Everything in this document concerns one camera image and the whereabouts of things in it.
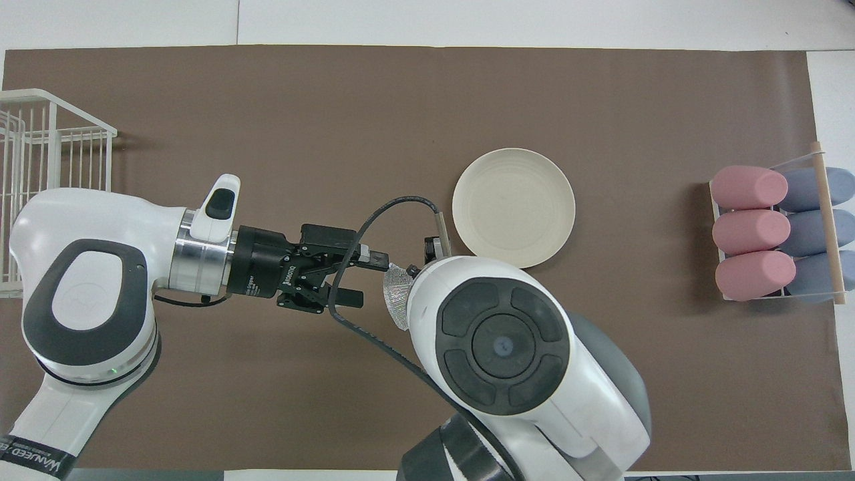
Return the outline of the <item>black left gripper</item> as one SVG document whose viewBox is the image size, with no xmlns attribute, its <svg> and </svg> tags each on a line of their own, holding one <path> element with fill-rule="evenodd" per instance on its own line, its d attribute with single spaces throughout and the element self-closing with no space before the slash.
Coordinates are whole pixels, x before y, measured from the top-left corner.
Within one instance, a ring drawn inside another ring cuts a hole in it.
<svg viewBox="0 0 855 481">
<path fill-rule="evenodd" d="M 329 304 L 330 284 L 326 278 L 347 264 L 345 253 L 355 231 L 305 223 L 299 243 L 284 234 L 240 226 L 237 231 L 227 293 L 266 299 L 276 297 L 281 307 L 322 313 Z M 338 289 L 331 296 L 336 307 L 364 306 L 364 293 Z"/>
</svg>

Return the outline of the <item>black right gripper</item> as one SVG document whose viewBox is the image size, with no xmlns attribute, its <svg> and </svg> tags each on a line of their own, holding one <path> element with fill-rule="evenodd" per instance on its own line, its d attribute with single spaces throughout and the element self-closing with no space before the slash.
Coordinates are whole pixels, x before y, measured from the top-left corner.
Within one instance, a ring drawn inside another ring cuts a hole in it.
<svg viewBox="0 0 855 481">
<path fill-rule="evenodd" d="M 425 264 L 447 257 L 447 249 L 439 236 L 425 238 Z M 365 244 L 359 244 L 351 256 L 351 266 L 367 270 L 388 270 L 389 255 L 371 250 Z"/>
</svg>

